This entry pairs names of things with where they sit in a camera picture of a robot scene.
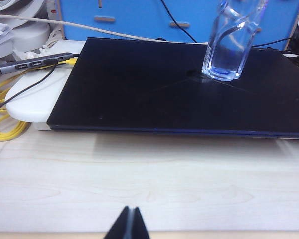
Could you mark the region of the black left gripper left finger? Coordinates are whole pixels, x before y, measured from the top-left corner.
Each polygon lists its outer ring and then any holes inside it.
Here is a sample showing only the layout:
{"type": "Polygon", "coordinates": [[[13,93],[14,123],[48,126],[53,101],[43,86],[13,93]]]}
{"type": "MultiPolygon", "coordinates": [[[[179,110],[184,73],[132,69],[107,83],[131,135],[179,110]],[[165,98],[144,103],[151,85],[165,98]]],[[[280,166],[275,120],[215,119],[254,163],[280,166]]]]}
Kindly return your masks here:
{"type": "Polygon", "coordinates": [[[105,235],[105,239],[122,239],[125,235],[127,228],[127,221],[130,208],[125,206],[111,228],[105,235]]]}

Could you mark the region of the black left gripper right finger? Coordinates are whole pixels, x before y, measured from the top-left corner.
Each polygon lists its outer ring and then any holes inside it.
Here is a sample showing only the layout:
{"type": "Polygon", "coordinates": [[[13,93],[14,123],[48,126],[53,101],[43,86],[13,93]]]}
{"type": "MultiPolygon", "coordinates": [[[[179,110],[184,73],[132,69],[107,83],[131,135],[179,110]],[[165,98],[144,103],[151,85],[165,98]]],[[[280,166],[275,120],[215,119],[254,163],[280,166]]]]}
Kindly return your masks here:
{"type": "Polygon", "coordinates": [[[134,209],[134,215],[133,215],[133,238],[150,239],[142,214],[138,207],[134,209]]]}

